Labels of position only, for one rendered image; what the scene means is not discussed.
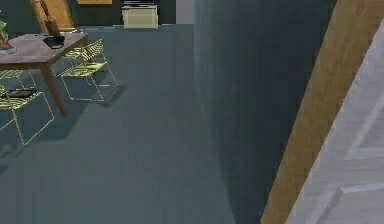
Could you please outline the black flat dish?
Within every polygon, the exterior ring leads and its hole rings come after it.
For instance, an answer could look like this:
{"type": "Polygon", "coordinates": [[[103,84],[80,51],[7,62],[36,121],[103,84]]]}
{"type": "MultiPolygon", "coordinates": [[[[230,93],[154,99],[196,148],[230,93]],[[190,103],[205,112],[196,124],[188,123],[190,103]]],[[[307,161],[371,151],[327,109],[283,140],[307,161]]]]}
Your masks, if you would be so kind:
{"type": "Polygon", "coordinates": [[[60,49],[64,46],[64,36],[48,36],[43,39],[44,43],[51,49],[60,49]]]}

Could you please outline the white panelled room door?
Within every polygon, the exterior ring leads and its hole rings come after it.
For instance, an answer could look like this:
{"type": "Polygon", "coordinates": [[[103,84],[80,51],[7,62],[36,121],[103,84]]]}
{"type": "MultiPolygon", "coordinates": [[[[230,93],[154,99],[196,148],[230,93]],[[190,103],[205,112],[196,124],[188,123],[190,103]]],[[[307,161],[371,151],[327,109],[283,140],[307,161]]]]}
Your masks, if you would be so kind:
{"type": "Polygon", "coordinates": [[[285,224],[384,224],[384,18],[285,224]]]}

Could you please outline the brown wooden table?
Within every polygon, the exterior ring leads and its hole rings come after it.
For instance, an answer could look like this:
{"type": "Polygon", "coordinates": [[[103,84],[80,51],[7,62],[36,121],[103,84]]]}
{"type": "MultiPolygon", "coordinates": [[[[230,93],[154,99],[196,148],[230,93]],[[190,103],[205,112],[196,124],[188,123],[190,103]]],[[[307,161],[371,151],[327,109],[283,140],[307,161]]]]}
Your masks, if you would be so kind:
{"type": "Polygon", "coordinates": [[[65,33],[64,37],[64,45],[61,48],[51,49],[43,41],[43,35],[25,34],[9,41],[17,49],[16,53],[0,56],[0,70],[38,69],[62,117],[67,116],[67,111],[60,97],[50,66],[75,47],[86,46],[88,44],[88,34],[65,33]]]}

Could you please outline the green house plant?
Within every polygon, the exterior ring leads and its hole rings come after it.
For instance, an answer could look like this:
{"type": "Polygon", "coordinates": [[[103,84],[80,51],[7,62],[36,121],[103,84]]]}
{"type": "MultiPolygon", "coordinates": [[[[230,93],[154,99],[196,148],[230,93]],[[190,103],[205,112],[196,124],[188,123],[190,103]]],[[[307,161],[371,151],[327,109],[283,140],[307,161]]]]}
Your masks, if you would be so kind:
{"type": "Polygon", "coordinates": [[[0,55],[14,54],[17,52],[17,49],[9,43],[6,26],[7,23],[0,20],[0,55]]]}

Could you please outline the brown wooden door frame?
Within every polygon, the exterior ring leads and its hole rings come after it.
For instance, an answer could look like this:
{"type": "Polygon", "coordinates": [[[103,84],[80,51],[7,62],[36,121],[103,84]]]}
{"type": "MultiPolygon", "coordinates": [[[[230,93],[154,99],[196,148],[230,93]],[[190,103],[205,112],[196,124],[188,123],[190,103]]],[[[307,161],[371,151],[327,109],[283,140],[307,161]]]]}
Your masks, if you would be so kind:
{"type": "Polygon", "coordinates": [[[384,0],[336,0],[259,224],[285,224],[363,62],[384,0]]]}

